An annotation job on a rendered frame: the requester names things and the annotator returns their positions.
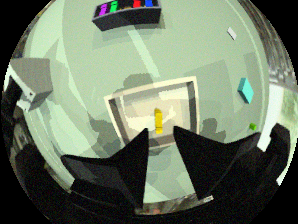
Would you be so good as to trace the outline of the green fuse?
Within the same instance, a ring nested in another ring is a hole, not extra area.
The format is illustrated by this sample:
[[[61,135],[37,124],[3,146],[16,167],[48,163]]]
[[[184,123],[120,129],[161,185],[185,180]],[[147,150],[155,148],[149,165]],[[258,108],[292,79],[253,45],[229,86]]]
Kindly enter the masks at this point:
[[[118,0],[116,0],[116,2],[112,2],[112,4],[110,4],[110,6],[112,6],[112,8],[110,8],[110,12],[120,10],[120,4],[118,4]],[[109,12],[109,14],[110,14],[110,12]]]

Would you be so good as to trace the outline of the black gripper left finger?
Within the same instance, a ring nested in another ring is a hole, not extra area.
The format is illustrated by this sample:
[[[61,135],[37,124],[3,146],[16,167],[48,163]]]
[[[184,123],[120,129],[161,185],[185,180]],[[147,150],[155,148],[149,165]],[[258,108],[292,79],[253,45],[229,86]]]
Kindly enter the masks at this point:
[[[144,208],[146,165],[148,165],[149,132],[142,129],[136,139],[130,140],[121,151],[108,159],[64,155],[61,164],[71,173],[73,179],[90,184],[117,188],[128,198],[136,210]]]

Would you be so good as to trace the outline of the yellow fuse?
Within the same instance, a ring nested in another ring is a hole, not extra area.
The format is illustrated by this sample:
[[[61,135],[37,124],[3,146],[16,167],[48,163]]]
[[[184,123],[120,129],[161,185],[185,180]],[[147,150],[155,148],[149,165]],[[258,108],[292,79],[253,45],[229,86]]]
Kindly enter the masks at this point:
[[[162,133],[162,113],[160,109],[154,109],[154,125],[156,125],[156,133]]]

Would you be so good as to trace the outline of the red fuse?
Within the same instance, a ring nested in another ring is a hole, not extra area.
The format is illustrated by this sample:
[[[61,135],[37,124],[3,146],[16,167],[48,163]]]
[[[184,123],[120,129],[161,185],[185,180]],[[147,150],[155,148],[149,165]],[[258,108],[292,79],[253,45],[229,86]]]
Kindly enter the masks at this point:
[[[134,7],[141,7],[141,2],[140,0],[133,0]]]

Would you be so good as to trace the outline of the teal flat block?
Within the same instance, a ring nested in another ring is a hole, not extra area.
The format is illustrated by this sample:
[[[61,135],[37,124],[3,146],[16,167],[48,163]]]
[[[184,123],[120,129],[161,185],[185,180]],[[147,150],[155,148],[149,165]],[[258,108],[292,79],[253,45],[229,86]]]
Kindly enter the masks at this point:
[[[241,81],[239,81],[237,91],[239,93],[241,93],[241,96],[243,97],[243,100],[245,100],[246,104],[251,103],[251,97],[253,97],[254,92],[251,91],[249,80],[247,80],[246,77],[245,77],[245,79],[243,79],[243,77],[241,77]]]

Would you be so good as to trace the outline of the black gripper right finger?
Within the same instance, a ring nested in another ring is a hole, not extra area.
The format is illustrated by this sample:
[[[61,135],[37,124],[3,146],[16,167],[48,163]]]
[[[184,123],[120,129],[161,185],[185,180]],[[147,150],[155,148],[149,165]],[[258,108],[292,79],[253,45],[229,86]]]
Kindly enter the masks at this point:
[[[188,169],[198,201],[212,196],[210,192],[233,167],[234,161],[253,149],[261,135],[261,132],[254,132],[238,141],[222,144],[174,125],[173,137]]]

